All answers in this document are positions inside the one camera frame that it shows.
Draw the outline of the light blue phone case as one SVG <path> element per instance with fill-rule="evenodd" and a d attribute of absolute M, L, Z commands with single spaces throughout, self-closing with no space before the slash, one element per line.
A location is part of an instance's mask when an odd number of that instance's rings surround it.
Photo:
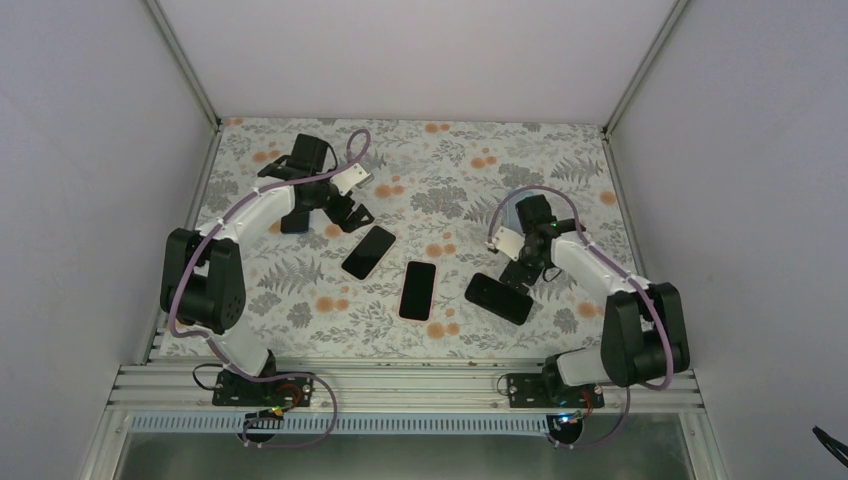
<path fill-rule="evenodd" d="M 514 195 L 511 199 L 509 199 L 503 209 L 504 217 L 502 220 L 502 226 L 516 231 L 518 233 L 522 233 L 523 229 L 520 223 L 520 219 L 516 210 L 517 203 L 524 200 L 525 198 L 531 196 L 532 193 L 530 191 L 519 192 Z"/>

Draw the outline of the black smartphone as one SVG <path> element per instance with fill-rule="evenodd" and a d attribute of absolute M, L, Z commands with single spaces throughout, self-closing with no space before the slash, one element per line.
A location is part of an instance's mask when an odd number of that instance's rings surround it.
<path fill-rule="evenodd" d="M 280 233 L 285 235 L 305 234 L 310 229 L 311 211 L 297 211 L 283 216 L 280 220 Z"/>

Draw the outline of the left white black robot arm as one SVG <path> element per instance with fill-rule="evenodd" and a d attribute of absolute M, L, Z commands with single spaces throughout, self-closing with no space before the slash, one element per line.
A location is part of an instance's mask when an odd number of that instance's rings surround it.
<path fill-rule="evenodd" d="M 167 240 L 160 306 L 175 338 L 204 340 L 223 367 L 240 376 L 239 392 L 255 405 L 278 391 L 271 352 L 240 319 L 246 307 L 243 255 L 274 221 L 321 210 L 345 232 L 372 221 L 351 197 L 369 173 L 361 166 L 371 144 L 366 129 L 359 152 L 345 148 L 343 163 L 325 169 L 336 155 L 326 141 L 297 136 L 292 151 L 265 165 L 247 195 L 201 227 L 177 228 Z"/>

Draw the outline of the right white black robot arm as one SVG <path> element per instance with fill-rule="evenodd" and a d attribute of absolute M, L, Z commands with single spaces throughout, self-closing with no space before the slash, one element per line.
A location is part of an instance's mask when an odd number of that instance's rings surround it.
<path fill-rule="evenodd" d="M 544 399 L 565 407 L 578 397 L 580 386 L 590 384 L 667 388 L 691 363 L 678 289 L 625 269 L 590 238 L 577 212 L 557 219 L 547 191 L 530 186 L 511 192 L 500 205 L 512 209 L 520 229 L 490 225 L 487 243 L 508 256 L 500 281 L 514 290 L 526 293 L 540 276 L 558 269 L 604 305 L 599 346 L 545 361 Z"/>

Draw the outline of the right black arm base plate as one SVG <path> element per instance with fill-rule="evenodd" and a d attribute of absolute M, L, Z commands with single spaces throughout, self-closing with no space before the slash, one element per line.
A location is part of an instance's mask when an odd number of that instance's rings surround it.
<path fill-rule="evenodd" d="M 560 379 L 542 373 L 510 373 L 505 380 L 511 408 L 586 409 L 605 406 L 603 390 L 596 384 L 568 386 Z"/>

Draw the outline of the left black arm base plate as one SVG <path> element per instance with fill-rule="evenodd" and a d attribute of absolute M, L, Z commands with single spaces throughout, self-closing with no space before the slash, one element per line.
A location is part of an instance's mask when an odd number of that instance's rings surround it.
<path fill-rule="evenodd" d="M 218 407 L 308 407 L 313 389 L 311 378 L 284 375 L 274 382 L 252 382 L 223 370 L 217 376 L 211 403 Z"/>

